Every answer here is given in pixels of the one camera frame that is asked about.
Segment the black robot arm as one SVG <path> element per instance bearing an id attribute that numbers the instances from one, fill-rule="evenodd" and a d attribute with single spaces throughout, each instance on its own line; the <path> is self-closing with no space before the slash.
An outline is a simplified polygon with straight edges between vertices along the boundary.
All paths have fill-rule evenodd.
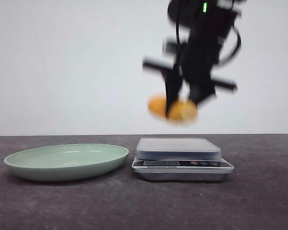
<path id="1" fill-rule="evenodd" d="M 172 121 L 191 120 L 196 117 L 197 105 L 215 94 L 215 87 L 228 90 L 237 88 L 234 83 L 211 78 L 213 66 L 227 64 L 240 49 L 241 36 L 231 54 L 220 59 L 220 51 L 230 30 L 238 33 L 235 19 L 240 15 L 233 8 L 218 5 L 216 0 L 172 0 L 168 5 L 168 17 L 179 27 L 189 28 L 189 38 L 181 42 L 167 41 L 164 51 L 173 54 L 172 68 L 157 62 L 144 60 L 143 67 L 159 71 L 165 82 L 166 96 L 154 98 L 149 110 Z"/>

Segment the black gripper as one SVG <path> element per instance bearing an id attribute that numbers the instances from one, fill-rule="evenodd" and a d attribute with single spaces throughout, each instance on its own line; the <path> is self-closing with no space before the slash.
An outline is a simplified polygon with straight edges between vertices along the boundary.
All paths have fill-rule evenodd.
<path id="1" fill-rule="evenodd" d="M 228 90 L 237 88 L 236 84 L 224 81 L 217 81 L 211 78 L 211 70 L 214 65 L 221 66 L 229 62 L 237 53 L 236 47 L 232 53 L 219 59 L 223 43 L 234 26 L 226 28 L 219 27 L 218 31 L 197 31 L 190 30 L 188 41 L 181 43 L 179 38 L 179 28 L 176 29 L 176 42 L 167 41 L 164 52 L 173 54 L 175 62 L 172 68 L 161 65 L 151 60 L 144 60 L 142 66 L 156 71 L 160 71 L 164 78 L 166 88 L 166 118 L 172 105 L 179 98 L 179 91 L 182 82 L 189 83 L 190 92 L 188 99 L 195 105 L 199 105 L 207 98 L 215 95 L 215 87 L 222 87 Z"/>

